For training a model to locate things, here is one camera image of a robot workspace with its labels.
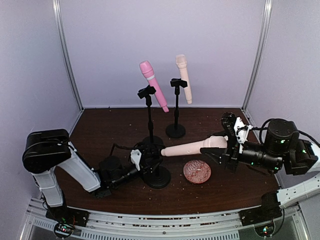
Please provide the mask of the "cream microphone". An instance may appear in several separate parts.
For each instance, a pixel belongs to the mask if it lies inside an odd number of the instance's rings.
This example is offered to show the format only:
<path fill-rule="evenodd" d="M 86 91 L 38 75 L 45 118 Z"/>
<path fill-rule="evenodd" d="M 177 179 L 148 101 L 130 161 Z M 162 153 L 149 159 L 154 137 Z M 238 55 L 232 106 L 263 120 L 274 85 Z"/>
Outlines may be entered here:
<path fill-rule="evenodd" d="M 170 146 L 162 149 L 160 154 L 164 157 L 198 155 L 201 153 L 201 148 L 227 148 L 227 136 L 210 136 L 209 138 L 201 141 Z"/>
<path fill-rule="evenodd" d="M 175 64 L 177 68 L 179 69 L 180 78 L 187 82 L 187 86 L 184 87 L 184 95 L 186 98 L 187 103 L 190 105 L 193 102 L 192 98 L 192 90 L 191 90 L 191 84 L 189 80 L 189 74 L 187 69 L 187 58 L 184 54 L 179 54 L 175 57 Z"/>

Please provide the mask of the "black microphone stand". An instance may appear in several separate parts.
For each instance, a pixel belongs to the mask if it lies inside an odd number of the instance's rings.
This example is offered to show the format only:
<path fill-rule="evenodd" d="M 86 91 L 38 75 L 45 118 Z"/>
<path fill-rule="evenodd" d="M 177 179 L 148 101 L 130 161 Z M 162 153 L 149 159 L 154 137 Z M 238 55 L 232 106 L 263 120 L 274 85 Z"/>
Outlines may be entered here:
<path fill-rule="evenodd" d="M 139 144 L 150 150 L 160 152 L 161 149 L 164 147 L 164 142 L 160 137 L 154 135 L 154 123 L 152 120 L 152 111 L 151 111 L 151 106 L 152 106 L 151 95 L 154 95 L 155 93 L 156 93 L 156 89 L 150 85 L 140 89 L 137 93 L 140 99 L 145 99 L 145 105 L 147 107 L 147 114 L 148 114 L 147 127 L 149 132 L 149 136 L 145 137 Z"/>
<path fill-rule="evenodd" d="M 167 168 L 161 165 L 163 162 L 163 157 L 161 156 L 160 152 L 148 149 L 143 154 L 156 157 L 156 166 L 154 168 L 154 172 L 142 176 L 143 181 L 153 189 L 165 188 L 171 181 L 171 174 Z"/>
<path fill-rule="evenodd" d="M 188 86 L 187 82 L 182 80 L 181 78 L 172 78 L 170 81 L 171 87 L 174 87 L 175 94 L 175 109 L 174 109 L 174 123 L 169 124 L 165 133 L 168 137 L 178 139 L 182 138 L 186 134 L 186 129 L 183 125 L 178 123 L 179 120 L 179 95 L 180 95 L 180 87 L 186 88 Z"/>

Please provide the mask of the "pink microphone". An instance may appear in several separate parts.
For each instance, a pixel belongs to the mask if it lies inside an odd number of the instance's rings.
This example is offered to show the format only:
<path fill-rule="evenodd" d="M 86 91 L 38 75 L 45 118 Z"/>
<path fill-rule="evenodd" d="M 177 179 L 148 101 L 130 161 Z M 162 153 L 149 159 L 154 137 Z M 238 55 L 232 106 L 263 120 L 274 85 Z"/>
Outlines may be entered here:
<path fill-rule="evenodd" d="M 149 61 L 143 61 L 139 64 L 140 71 L 151 87 L 155 89 L 155 97 L 165 113 L 169 112 L 167 100 L 156 79 L 155 72 Z"/>

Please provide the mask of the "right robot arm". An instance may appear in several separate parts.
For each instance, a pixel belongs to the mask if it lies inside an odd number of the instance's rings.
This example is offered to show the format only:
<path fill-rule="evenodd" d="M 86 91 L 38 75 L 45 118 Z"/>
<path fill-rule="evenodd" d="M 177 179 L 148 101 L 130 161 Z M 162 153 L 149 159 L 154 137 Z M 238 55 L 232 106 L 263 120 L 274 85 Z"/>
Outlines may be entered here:
<path fill-rule="evenodd" d="M 320 144 L 310 137 L 300 138 L 304 132 L 292 121 L 281 118 L 268 119 L 259 131 L 266 131 L 261 143 L 249 142 L 249 132 L 255 128 L 243 123 L 240 117 L 229 115 L 221 121 L 227 139 L 225 148 L 201 147 L 200 153 L 219 165 L 235 172 L 238 164 L 250 168 L 263 168 L 270 174 L 285 169 L 288 175 L 305 175 L 320 172 Z"/>

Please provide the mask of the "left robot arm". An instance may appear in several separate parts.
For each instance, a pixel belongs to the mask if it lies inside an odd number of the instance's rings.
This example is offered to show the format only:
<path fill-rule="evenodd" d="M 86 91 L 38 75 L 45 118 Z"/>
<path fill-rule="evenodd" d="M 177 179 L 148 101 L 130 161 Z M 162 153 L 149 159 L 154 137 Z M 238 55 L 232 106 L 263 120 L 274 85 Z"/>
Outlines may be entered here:
<path fill-rule="evenodd" d="M 22 163 L 35 179 L 47 206 L 58 208 L 65 205 L 66 200 L 55 175 L 57 167 L 74 178 L 86 192 L 104 198 L 124 182 L 149 174 L 158 165 L 160 153 L 155 145 L 139 142 L 128 150 L 129 167 L 123 167 L 111 154 L 94 169 L 71 143 L 67 130 L 35 131 L 27 136 Z"/>

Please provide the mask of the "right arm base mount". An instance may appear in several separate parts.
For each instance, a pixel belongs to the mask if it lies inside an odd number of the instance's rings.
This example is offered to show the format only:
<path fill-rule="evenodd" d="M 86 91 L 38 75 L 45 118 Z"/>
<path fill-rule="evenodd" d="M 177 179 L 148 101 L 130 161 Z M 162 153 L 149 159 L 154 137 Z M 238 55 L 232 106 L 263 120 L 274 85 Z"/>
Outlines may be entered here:
<path fill-rule="evenodd" d="M 241 210 L 238 214 L 243 227 L 253 225 L 256 235 L 264 239 L 276 235 L 285 221 L 285 211 L 278 207 L 264 209 L 260 206 Z"/>

